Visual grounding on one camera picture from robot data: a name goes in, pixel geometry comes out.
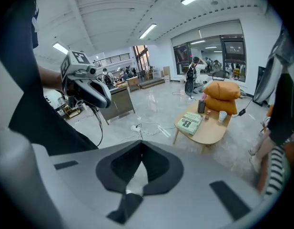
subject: balcony railing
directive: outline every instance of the balcony railing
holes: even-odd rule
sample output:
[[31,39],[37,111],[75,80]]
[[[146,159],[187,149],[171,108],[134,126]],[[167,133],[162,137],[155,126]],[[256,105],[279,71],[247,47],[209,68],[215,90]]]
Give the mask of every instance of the balcony railing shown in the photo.
[[122,61],[129,60],[129,59],[130,59],[130,54],[125,53],[125,54],[116,55],[116,56],[113,56],[110,58],[101,59],[101,60],[95,61],[93,63],[96,67],[102,67],[102,66],[106,66],[111,63],[118,63],[118,62],[122,62]]

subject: white cup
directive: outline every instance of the white cup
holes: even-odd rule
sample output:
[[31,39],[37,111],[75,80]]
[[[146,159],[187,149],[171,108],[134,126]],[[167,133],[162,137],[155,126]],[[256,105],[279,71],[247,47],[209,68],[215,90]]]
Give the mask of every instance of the white cup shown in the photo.
[[225,111],[220,111],[219,113],[219,122],[223,122],[227,117],[227,113]]

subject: ceiling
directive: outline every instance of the ceiling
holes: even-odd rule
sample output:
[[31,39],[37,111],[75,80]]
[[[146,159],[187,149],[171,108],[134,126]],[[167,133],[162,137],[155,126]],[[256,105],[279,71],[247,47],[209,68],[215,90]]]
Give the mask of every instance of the ceiling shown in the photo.
[[201,51],[204,51],[204,52],[213,52],[213,51],[221,51],[222,50],[221,41],[220,41],[219,36],[209,38],[209,39],[203,39],[203,40],[205,40],[205,42],[201,42],[201,43],[197,43],[197,44],[190,44],[190,47],[200,49]]
[[[40,12],[37,60],[60,64],[64,54],[52,45],[83,51],[88,56],[126,46],[151,44],[182,25],[223,10],[259,7],[264,0],[37,0]],[[157,26],[140,40],[151,23]]]

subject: book cover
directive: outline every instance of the book cover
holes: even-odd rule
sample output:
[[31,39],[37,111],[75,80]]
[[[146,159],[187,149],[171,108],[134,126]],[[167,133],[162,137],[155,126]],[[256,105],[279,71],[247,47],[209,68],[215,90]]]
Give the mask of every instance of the book cover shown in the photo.
[[187,112],[177,123],[177,127],[186,133],[194,135],[196,130],[198,129],[203,116],[200,114]]

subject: wooden platform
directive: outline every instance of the wooden platform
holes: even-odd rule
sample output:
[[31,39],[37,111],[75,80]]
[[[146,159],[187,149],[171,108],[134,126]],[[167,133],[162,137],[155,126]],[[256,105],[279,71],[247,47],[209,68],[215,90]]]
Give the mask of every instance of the wooden platform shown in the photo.
[[150,81],[140,82],[140,86],[142,89],[147,89],[147,88],[150,88],[150,87],[162,84],[162,83],[165,83],[164,79],[153,79]]

